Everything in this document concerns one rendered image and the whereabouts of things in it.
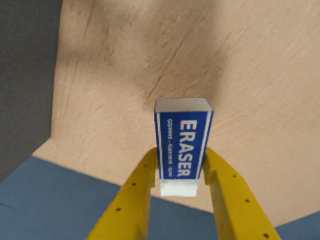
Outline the blue and white eraser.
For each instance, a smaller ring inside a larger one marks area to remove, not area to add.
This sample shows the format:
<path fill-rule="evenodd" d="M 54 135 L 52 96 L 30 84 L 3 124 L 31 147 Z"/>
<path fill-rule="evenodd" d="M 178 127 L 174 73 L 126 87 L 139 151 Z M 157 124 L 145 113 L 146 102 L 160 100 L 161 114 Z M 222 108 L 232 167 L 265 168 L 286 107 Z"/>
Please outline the blue and white eraser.
<path fill-rule="evenodd" d="M 161 196 L 196 196 L 213 115 L 206 98 L 156 99 Z"/>

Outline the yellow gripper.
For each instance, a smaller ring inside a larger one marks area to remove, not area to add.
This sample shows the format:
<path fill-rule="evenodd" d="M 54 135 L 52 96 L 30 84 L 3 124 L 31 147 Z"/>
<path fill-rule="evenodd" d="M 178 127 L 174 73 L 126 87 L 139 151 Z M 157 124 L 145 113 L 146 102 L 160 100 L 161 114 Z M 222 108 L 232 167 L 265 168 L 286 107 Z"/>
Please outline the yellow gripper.
<path fill-rule="evenodd" d="M 203 162 L 218 240 L 281 240 L 250 187 L 226 160 L 206 148 Z M 143 240 L 148 235 L 157 147 L 137 164 L 85 240 Z"/>

